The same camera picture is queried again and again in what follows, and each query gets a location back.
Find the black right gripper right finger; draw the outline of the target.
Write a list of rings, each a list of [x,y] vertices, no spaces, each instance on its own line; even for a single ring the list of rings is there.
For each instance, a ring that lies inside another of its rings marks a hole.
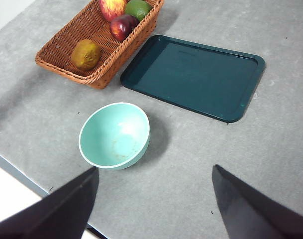
[[[219,165],[216,202],[231,239],[303,239],[303,216],[265,196]]]

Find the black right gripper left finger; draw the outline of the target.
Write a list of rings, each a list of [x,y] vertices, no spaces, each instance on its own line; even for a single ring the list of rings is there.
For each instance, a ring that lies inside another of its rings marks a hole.
[[[0,222],[0,239],[79,239],[94,207],[99,170],[92,167]]]

